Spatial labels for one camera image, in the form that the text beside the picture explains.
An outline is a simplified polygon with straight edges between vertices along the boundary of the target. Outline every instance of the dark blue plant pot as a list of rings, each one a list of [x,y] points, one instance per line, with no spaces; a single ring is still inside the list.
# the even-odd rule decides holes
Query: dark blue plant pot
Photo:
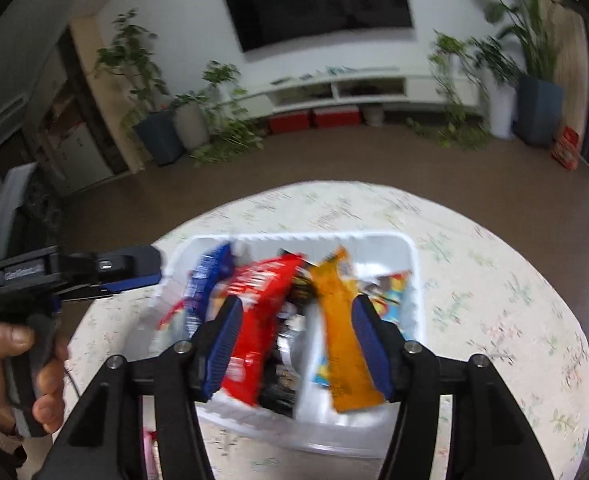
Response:
[[[519,80],[515,133],[526,144],[549,148],[559,132],[563,88],[532,76]]]
[[[174,112],[164,110],[150,114],[135,125],[134,130],[143,142],[145,149],[154,157],[158,166],[176,162],[186,149],[177,136],[174,126]]]

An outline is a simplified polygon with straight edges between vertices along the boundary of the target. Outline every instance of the orange snack wrapper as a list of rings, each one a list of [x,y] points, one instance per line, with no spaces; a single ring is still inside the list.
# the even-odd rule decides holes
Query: orange snack wrapper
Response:
[[[383,404],[375,388],[361,346],[352,328],[352,302],[359,294],[344,247],[318,267],[309,269],[326,325],[328,378],[334,409],[361,410]]]

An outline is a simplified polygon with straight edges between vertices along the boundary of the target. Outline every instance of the floral tablecloth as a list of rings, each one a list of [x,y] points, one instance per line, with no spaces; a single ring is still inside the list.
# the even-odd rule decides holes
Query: floral tablecloth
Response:
[[[316,230],[397,230],[417,244],[428,344],[441,356],[488,354],[535,430],[556,479],[571,480],[589,420],[589,352],[579,323],[550,283],[484,227],[398,189],[306,182],[221,206],[159,239],[166,255],[193,235]],[[83,390],[147,308],[152,287],[92,304],[70,348]],[[76,397],[67,386],[67,413]],[[432,478],[445,474],[449,399],[442,402]],[[202,423],[217,478],[376,478],[380,460],[280,449]]]

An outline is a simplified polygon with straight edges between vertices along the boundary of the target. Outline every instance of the white wall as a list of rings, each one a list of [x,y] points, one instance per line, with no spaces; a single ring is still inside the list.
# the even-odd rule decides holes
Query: white wall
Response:
[[[207,61],[231,62],[252,87],[284,76],[297,76],[326,66],[352,68],[400,66],[429,74],[427,55],[434,30],[458,38],[493,32],[483,7],[490,0],[409,0],[414,29],[338,32],[302,38],[242,53],[225,0],[110,0],[97,15],[106,43],[114,17],[139,8],[137,23],[159,34],[155,61],[173,93],[203,86]]]

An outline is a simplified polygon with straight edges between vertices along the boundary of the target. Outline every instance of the finger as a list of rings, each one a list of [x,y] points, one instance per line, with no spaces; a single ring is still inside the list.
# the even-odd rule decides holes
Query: finger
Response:
[[[70,341],[65,337],[57,337],[56,343],[54,344],[54,356],[57,359],[67,361],[70,358],[70,351],[68,350],[69,343]]]
[[[34,344],[34,331],[27,326],[0,323],[0,360],[27,352]]]
[[[60,416],[56,421],[51,422],[50,424],[44,424],[44,430],[46,430],[46,433],[55,433],[56,431],[59,431],[61,429],[61,427],[63,426],[63,415]]]
[[[63,389],[63,363],[53,359],[36,376],[36,386],[44,395]]]
[[[43,426],[56,425],[57,423],[60,426],[63,421],[64,408],[65,404],[61,397],[46,395],[36,400],[32,406],[32,415],[34,420]]]

